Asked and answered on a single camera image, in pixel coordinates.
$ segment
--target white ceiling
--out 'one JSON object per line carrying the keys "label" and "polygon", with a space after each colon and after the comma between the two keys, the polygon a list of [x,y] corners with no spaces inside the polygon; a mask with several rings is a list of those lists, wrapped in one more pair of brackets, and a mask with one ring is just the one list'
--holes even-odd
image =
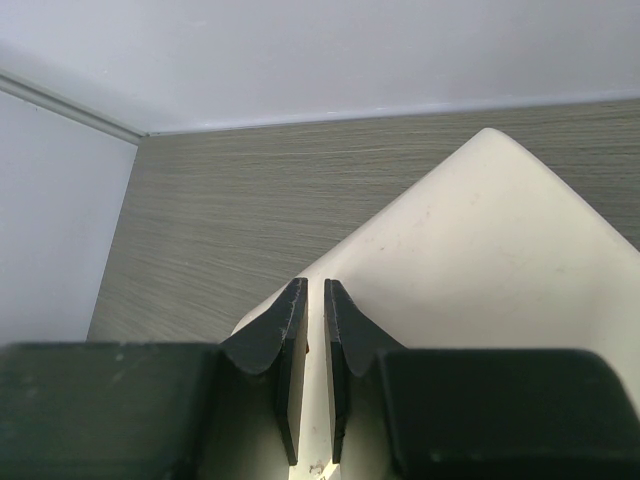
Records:
{"label": "white ceiling", "polygon": [[0,70],[146,132],[640,97],[640,0],[2,0]]}

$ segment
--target white plastic object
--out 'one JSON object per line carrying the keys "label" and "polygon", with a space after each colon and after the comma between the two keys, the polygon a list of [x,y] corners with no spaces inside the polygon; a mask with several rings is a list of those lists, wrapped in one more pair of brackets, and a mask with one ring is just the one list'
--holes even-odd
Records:
{"label": "white plastic object", "polygon": [[[334,249],[309,278],[299,463],[331,476],[323,281],[408,347],[578,347],[640,411],[640,254],[503,133],[485,129]],[[247,314],[236,330],[271,304]]]}

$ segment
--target wooden wall panel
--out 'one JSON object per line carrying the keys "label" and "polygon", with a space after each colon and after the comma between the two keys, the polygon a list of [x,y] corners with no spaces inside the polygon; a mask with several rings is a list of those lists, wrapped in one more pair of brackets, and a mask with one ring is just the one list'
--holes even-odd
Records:
{"label": "wooden wall panel", "polygon": [[222,340],[483,127],[640,246],[640,101],[144,139],[89,338]]}

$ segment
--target white wall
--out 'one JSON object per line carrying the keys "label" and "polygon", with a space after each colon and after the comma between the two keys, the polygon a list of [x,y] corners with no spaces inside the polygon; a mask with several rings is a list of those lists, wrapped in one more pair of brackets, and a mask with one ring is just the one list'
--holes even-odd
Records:
{"label": "white wall", "polygon": [[86,338],[135,153],[0,93],[0,344]]}
{"label": "white wall", "polygon": [[640,96],[640,0],[3,0],[0,69],[143,131]]}

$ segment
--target dust speck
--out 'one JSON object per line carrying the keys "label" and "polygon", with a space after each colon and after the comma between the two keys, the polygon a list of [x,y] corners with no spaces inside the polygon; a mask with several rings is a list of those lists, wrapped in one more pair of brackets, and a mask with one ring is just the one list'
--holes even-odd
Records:
{"label": "dust speck", "polygon": [[311,475],[322,475],[324,471],[324,464],[321,461],[318,461],[315,465],[309,465],[309,473]]}

